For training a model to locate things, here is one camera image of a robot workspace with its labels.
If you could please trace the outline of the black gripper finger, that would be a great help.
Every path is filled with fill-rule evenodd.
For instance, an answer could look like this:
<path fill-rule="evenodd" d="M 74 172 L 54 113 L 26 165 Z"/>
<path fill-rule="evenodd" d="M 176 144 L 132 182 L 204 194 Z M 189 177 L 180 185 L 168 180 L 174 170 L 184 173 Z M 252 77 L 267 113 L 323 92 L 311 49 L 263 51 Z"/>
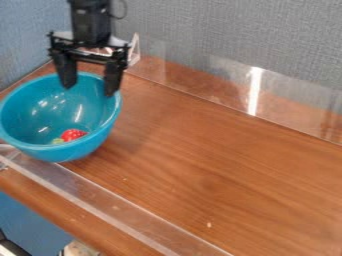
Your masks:
<path fill-rule="evenodd" d="M 69 89 L 77 82 L 77 63 L 65 53 L 53 53 L 52 59 L 61 85 Z"/>
<path fill-rule="evenodd" d="M 120 89 L 122 77 L 122 68 L 116 61 L 109 61 L 105 64 L 104 70 L 104 94 L 106 97 L 110 97 L 114 92 Z"/>

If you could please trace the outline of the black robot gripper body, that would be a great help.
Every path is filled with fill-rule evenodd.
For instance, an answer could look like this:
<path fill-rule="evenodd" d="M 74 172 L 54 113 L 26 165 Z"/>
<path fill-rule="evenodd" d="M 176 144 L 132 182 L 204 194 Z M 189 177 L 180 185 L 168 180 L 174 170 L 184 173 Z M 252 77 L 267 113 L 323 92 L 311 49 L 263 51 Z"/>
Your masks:
<path fill-rule="evenodd" d="M 48 53 L 56 68 L 74 69 L 81 61 L 125 69 L 130 43 L 112 34 L 110 0 L 66 0 L 66 3 L 70 30 L 48 33 Z"/>

